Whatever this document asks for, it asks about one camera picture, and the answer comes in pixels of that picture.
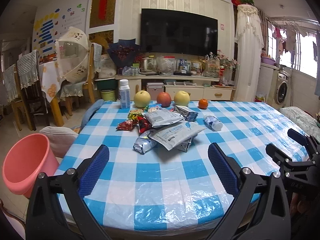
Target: blue gripper pad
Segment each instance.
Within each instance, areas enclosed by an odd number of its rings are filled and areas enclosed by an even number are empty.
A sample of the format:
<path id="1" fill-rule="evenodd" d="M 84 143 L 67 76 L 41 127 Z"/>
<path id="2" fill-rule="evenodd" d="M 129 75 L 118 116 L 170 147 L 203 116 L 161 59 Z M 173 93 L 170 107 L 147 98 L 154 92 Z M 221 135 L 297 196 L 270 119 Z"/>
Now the blue gripper pad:
<path id="1" fill-rule="evenodd" d="M 78 194 L 81 199 L 83 199 L 84 196 L 91 194 L 108 161 L 109 148 L 105 145 L 101 145 L 79 180 Z"/>
<path id="2" fill-rule="evenodd" d="M 224 153 L 216 143 L 209 145 L 208 157 L 226 192 L 236 198 L 239 194 L 238 177 L 235 175 L 225 159 Z"/>
<path id="3" fill-rule="evenodd" d="M 304 135 L 302 135 L 301 133 L 297 132 L 296 130 L 293 130 L 292 128 L 290 128 L 288 130 L 288 136 L 295 140 L 297 143 L 299 143 L 302 146 L 307 147 L 307 139 Z"/>

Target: yellow bucket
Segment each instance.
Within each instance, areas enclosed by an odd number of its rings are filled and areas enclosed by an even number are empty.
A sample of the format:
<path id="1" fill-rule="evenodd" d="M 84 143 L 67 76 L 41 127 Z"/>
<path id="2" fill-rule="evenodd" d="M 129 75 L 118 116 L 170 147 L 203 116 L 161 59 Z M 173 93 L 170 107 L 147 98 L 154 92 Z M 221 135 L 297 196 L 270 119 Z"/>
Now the yellow bucket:
<path id="1" fill-rule="evenodd" d="M 100 91 L 101 97 L 105 101 L 116 101 L 116 93 L 115 90 L 101 90 Z"/>

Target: blue and white checkered tablecloth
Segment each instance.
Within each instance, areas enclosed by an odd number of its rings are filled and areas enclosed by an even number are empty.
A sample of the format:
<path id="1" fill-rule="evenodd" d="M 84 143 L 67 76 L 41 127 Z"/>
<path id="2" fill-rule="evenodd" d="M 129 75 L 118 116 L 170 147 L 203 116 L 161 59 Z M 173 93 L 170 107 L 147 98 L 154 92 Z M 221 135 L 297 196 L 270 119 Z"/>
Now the blue and white checkered tablecloth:
<path id="1" fill-rule="evenodd" d="M 105 144 L 110 160 L 91 195 L 84 199 L 97 221 L 106 227 L 150 234 L 163 230 L 160 235 L 174 235 L 214 228 L 233 200 L 208 159 L 212 142 L 256 174 L 270 175 L 278 170 L 265 152 L 270 142 L 294 161 L 307 159 L 305 148 L 287 136 L 289 128 L 303 131 L 264 103 L 209 102 L 209 107 L 201 110 L 194 101 L 188 106 L 199 112 L 199 125 L 204 125 L 205 115 L 213 114 L 223 123 L 222 130 L 205 129 L 193 139 L 187 153 L 167 151 L 158 145 L 141 155 L 132 149 L 138 127 L 116 131 L 118 123 L 127 119 L 129 109 L 120 109 L 119 102 L 105 102 L 74 141 L 55 174 L 78 167 Z M 59 200 L 66 217 L 71 218 L 64 196 L 60 195 Z"/>

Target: pillow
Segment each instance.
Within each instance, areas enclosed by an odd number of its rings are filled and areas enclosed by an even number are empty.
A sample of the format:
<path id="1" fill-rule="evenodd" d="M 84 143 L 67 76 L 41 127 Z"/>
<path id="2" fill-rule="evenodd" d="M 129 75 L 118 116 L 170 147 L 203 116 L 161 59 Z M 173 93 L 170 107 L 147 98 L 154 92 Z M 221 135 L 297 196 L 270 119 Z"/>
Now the pillow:
<path id="1" fill-rule="evenodd" d="M 50 141 L 50 147 L 56 157 L 63 158 L 78 134 L 67 127 L 47 126 L 39 131 L 46 135 Z"/>

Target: black tv screen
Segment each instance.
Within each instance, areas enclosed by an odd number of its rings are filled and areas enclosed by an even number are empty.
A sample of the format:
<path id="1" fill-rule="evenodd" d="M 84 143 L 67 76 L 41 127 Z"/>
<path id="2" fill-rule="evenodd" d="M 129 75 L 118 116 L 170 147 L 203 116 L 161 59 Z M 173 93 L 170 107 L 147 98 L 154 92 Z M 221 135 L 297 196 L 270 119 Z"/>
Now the black tv screen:
<path id="1" fill-rule="evenodd" d="M 199 14 L 142 9 L 140 51 L 217 54 L 218 20 Z"/>

